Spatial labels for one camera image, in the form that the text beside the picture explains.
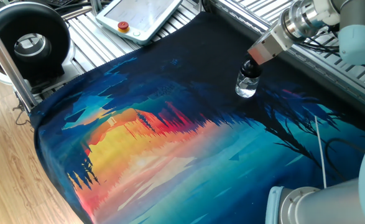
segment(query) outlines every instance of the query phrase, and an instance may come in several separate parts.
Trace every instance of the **black cap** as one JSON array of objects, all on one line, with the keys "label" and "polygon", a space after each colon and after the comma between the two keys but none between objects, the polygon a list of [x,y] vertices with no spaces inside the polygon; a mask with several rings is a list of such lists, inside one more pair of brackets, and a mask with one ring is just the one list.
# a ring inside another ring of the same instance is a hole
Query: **black cap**
[{"label": "black cap", "polygon": [[260,66],[257,64],[256,61],[254,61],[252,58],[245,61],[241,68],[240,68],[240,72],[248,78],[258,78],[261,73],[262,73],[262,69],[260,68]]}]

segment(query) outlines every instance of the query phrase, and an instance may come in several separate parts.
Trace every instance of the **white tablet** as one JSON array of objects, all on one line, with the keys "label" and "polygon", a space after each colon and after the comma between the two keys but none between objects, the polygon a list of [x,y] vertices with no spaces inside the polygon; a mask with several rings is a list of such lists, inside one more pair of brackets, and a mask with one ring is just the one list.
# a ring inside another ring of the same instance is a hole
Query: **white tablet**
[{"label": "white tablet", "polygon": [[182,0],[113,0],[96,20],[121,37],[146,44]]}]

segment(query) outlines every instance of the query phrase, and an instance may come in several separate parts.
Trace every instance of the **glass bottle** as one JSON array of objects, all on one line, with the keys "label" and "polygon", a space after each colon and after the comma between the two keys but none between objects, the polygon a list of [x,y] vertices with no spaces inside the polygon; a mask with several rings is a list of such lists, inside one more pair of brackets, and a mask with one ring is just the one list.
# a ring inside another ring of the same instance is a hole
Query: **glass bottle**
[{"label": "glass bottle", "polygon": [[240,68],[238,80],[236,81],[236,93],[244,98],[254,96],[260,75],[261,69],[253,59],[245,61]]}]

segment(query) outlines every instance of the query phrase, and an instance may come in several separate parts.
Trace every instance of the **red emergency stop button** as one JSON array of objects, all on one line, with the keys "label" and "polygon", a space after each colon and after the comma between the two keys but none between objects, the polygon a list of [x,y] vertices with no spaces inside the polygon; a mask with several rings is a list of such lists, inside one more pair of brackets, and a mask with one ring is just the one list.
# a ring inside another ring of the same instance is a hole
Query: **red emergency stop button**
[{"label": "red emergency stop button", "polygon": [[119,22],[118,28],[120,32],[126,33],[130,30],[128,22]]}]

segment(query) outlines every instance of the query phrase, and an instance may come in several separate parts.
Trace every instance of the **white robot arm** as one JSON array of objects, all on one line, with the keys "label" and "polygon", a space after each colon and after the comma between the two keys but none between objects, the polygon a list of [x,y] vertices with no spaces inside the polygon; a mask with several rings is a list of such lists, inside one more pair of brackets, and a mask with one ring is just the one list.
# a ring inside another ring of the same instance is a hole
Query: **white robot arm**
[{"label": "white robot arm", "polygon": [[313,37],[324,26],[340,24],[341,58],[365,64],[365,0],[298,0],[248,50],[259,64]]}]

